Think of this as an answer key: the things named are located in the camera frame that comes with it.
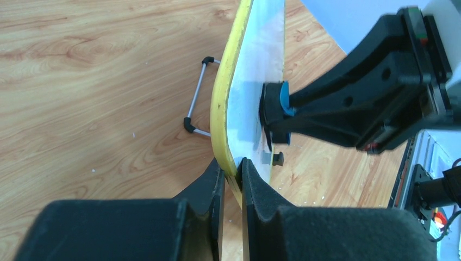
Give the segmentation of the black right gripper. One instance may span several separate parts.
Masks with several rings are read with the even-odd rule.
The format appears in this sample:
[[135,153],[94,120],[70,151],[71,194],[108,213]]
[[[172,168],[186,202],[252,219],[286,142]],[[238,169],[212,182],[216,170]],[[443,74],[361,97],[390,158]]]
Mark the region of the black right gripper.
[[370,154],[393,150],[424,128],[452,128],[451,75],[434,16],[401,8],[380,17],[333,68],[289,93],[295,115],[273,130]]

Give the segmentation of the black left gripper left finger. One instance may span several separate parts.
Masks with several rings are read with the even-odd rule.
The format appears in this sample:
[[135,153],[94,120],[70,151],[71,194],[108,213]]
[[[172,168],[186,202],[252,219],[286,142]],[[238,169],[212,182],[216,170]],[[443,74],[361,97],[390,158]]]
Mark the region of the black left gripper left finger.
[[58,200],[15,260],[220,260],[225,179],[216,160],[173,198]]

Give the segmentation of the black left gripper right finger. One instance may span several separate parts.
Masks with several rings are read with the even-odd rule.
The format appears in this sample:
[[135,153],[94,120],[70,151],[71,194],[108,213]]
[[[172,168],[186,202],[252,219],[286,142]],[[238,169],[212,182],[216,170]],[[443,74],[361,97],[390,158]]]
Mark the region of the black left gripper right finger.
[[244,260],[436,260],[405,210],[298,207],[241,162]]

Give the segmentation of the blue black whiteboard eraser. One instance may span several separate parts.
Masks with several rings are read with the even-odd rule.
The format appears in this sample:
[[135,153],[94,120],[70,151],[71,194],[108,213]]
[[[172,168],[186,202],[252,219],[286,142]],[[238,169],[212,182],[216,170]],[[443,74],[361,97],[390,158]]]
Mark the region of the blue black whiteboard eraser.
[[273,144],[291,143],[291,132],[273,130],[271,127],[273,123],[295,115],[295,110],[290,106],[289,96],[289,83],[286,81],[263,84],[259,119],[270,152],[273,151]]

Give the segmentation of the yellow framed whiteboard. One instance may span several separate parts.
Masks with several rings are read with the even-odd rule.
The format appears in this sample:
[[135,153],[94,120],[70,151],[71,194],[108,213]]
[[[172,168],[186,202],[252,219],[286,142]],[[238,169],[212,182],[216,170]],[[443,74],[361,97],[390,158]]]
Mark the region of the yellow framed whiteboard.
[[259,118],[263,85],[284,74],[285,2],[241,1],[217,70],[210,104],[213,154],[238,203],[238,168],[250,159],[260,177],[271,177],[272,152]]

